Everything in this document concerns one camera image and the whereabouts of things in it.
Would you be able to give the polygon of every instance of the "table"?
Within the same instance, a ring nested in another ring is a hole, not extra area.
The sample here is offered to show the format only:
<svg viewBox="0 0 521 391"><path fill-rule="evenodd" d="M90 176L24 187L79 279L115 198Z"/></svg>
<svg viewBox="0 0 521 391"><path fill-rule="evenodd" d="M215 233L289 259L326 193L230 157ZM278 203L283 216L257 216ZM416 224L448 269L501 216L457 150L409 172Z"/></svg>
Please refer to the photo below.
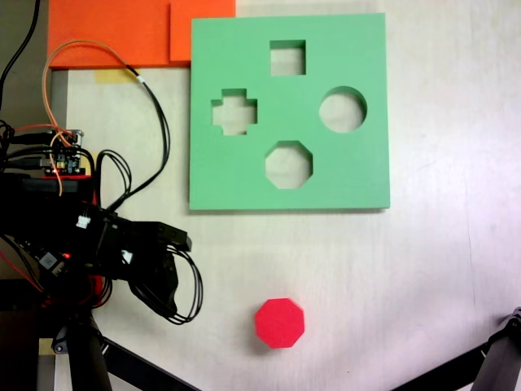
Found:
<svg viewBox="0 0 521 391"><path fill-rule="evenodd" d="M174 327L115 282L95 312L104 335L203 390L387 390L487 340L520 304L521 3L238 0L238 16L376 11L387 14L392 206L382 212L189 212L190 72L142 70L173 149L120 214L190 233L204 308ZM63 112L87 149L125 156L136 183L159 164L155 113L135 84L69 72ZM105 203L120 193L108 167ZM272 297L305 310L291 349L255 337L253 314Z"/></svg>

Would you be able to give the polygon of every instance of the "orange foam sheet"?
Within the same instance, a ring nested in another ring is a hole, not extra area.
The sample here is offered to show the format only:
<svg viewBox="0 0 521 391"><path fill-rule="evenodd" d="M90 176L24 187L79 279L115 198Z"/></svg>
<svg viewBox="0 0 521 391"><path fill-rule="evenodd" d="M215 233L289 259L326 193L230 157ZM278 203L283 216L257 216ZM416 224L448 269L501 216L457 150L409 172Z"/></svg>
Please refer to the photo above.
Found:
<svg viewBox="0 0 521 391"><path fill-rule="evenodd" d="M47 54L72 39L108 44L132 66L190 66L191 20L234 17L235 0L50 0ZM63 51L53 69L120 68L89 45Z"/></svg>
<svg viewBox="0 0 521 391"><path fill-rule="evenodd" d="M234 18L235 0L172 0L170 61L190 66L193 19Z"/></svg>

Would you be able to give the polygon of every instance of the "red block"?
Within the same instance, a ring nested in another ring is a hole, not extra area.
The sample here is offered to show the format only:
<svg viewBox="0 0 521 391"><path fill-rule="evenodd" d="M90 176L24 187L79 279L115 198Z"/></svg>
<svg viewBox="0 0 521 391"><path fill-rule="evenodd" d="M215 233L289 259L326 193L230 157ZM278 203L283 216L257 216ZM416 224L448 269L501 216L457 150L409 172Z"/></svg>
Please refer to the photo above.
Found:
<svg viewBox="0 0 521 391"><path fill-rule="evenodd" d="M170 0L50 0L47 55L72 39L111 46L134 67L169 65ZM99 48L76 46L57 55L53 69L121 68Z"/></svg>
<svg viewBox="0 0 521 391"><path fill-rule="evenodd" d="M172 0L170 7L170 63L189 67L192 20L235 17L235 0Z"/></svg>
<svg viewBox="0 0 521 391"><path fill-rule="evenodd" d="M255 329L270 348L291 348L304 334L304 311L292 299L269 299L255 314Z"/></svg>

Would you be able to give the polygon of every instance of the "black metal leg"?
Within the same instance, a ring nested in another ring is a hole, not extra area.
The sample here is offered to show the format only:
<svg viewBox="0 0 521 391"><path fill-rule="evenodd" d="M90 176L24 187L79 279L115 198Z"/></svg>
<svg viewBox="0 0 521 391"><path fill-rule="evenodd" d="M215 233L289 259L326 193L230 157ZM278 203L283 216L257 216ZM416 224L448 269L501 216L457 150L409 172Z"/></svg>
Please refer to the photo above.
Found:
<svg viewBox="0 0 521 391"><path fill-rule="evenodd" d="M142 391L200 391L111 340L105 339L103 355L110 373Z"/></svg>
<svg viewBox="0 0 521 391"><path fill-rule="evenodd" d="M474 381L487 349L482 344L393 391L457 391Z"/></svg>
<svg viewBox="0 0 521 391"><path fill-rule="evenodd" d="M112 391L99 335L84 324L71 325L67 334L74 391Z"/></svg>
<svg viewBox="0 0 521 391"><path fill-rule="evenodd" d="M514 391L521 370L518 341L505 335L490 346L471 391Z"/></svg>

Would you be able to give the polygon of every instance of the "white connector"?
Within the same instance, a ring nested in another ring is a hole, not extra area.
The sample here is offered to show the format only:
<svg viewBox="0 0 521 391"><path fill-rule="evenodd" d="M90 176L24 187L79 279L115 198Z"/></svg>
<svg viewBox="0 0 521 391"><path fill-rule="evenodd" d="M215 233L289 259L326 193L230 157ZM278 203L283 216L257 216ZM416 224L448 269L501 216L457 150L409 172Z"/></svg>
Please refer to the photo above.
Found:
<svg viewBox="0 0 521 391"><path fill-rule="evenodd" d="M78 228L83 228L84 230L86 230L89 223L90 223L90 217L78 216L78 222L76 223L76 226Z"/></svg>

